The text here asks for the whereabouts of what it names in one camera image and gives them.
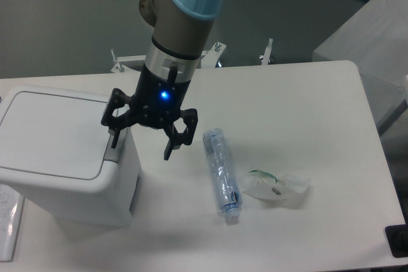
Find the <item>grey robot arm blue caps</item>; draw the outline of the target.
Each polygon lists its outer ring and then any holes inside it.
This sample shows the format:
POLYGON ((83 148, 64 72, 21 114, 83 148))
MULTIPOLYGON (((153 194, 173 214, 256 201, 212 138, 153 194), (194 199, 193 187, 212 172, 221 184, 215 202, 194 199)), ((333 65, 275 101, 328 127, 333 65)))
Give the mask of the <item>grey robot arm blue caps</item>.
POLYGON ((101 123, 116 147, 122 130, 135 124, 162 129, 168 144, 164 158, 193 141, 198 112, 182 109, 223 0, 148 0, 153 33, 141 75, 132 96, 113 89, 101 123))

